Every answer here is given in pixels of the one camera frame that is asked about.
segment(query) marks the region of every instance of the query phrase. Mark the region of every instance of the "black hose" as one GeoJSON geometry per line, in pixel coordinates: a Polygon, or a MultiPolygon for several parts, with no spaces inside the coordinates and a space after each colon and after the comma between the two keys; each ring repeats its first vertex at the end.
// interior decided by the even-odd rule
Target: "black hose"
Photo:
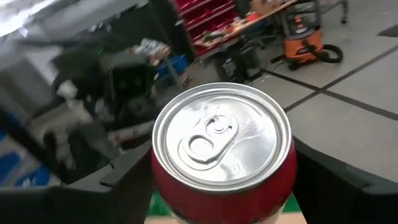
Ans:
{"type": "Polygon", "coordinates": [[[285,54],[282,54],[280,56],[274,57],[273,59],[271,59],[271,63],[276,63],[276,62],[278,62],[278,61],[280,61],[280,60],[282,60],[284,58],[285,58],[285,54]]]}
{"type": "Polygon", "coordinates": [[[323,45],[323,49],[324,50],[330,50],[332,52],[334,52],[335,54],[337,54],[337,57],[335,58],[331,58],[326,56],[325,54],[319,53],[316,51],[316,48],[314,45],[310,45],[308,43],[307,40],[303,40],[303,45],[311,52],[311,54],[313,54],[314,56],[316,56],[316,58],[318,58],[319,60],[321,60],[322,62],[326,62],[326,63],[339,63],[342,61],[343,59],[343,51],[334,45],[331,44],[325,44],[323,45]]]}

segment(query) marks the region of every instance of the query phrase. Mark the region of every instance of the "red storage bin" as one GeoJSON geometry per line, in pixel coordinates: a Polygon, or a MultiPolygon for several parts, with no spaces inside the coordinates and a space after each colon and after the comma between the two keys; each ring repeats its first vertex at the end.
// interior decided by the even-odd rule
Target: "red storage bin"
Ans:
{"type": "MultiPolygon", "coordinates": [[[[203,37],[206,31],[220,30],[238,16],[233,0],[175,0],[180,17],[192,43],[203,37]]],[[[195,46],[196,55],[201,57],[216,49],[195,46]]]]}

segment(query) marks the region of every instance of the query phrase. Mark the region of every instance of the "gray floor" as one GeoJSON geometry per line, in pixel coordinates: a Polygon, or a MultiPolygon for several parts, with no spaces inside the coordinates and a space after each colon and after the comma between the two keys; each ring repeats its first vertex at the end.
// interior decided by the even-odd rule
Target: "gray floor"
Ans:
{"type": "MultiPolygon", "coordinates": [[[[248,85],[288,108],[293,134],[309,146],[398,182],[398,38],[377,36],[398,24],[398,1],[349,3],[349,24],[340,24],[340,8],[323,17],[324,43],[343,49],[341,64],[319,62],[295,72],[269,64],[283,77],[264,74],[248,85]],[[314,93],[306,84],[320,90],[314,93]]],[[[277,55],[275,47],[270,51],[263,54],[265,62],[277,55]]],[[[195,85],[216,81],[211,65],[194,65],[189,72],[195,85]]]]}

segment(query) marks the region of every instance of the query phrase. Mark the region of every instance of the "can lid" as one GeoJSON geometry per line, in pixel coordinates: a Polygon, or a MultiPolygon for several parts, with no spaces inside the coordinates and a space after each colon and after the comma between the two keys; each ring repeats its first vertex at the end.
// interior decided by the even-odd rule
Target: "can lid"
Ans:
{"type": "Polygon", "coordinates": [[[284,162],[289,120],[267,94],[246,85],[212,83],[175,97],[155,122],[161,166],[183,184],[230,192],[253,187],[284,162]]]}

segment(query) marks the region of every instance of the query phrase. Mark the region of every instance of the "soda can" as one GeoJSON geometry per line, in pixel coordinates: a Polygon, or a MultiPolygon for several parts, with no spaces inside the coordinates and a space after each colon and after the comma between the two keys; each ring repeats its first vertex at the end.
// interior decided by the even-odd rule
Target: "soda can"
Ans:
{"type": "Polygon", "coordinates": [[[289,120],[267,94],[212,83],[175,97],[152,136],[161,197],[181,223],[274,223],[297,160],[289,120]]]}

